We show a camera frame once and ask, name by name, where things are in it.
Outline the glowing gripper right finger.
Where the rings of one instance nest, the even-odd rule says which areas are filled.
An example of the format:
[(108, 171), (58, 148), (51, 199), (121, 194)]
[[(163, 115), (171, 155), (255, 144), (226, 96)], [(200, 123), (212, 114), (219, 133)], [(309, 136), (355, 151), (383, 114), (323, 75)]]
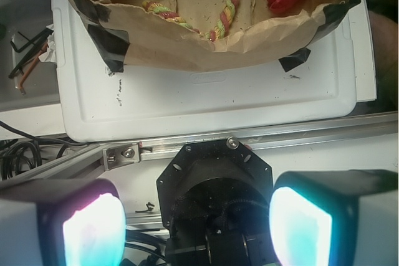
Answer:
[(398, 173), (282, 173), (269, 227), (281, 265), (398, 265)]

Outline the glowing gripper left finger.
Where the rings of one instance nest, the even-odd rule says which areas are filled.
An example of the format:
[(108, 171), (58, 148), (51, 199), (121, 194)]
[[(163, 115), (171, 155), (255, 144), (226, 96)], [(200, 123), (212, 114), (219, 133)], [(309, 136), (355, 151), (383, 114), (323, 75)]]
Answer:
[(1, 265), (120, 265), (125, 226), (106, 179), (1, 182)]

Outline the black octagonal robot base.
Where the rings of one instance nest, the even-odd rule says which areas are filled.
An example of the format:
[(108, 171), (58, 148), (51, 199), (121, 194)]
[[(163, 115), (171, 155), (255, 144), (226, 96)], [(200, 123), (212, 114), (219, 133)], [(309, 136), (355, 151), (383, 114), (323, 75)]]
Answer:
[(184, 145), (156, 181), (170, 265), (272, 265), (272, 168), (235, 138)]

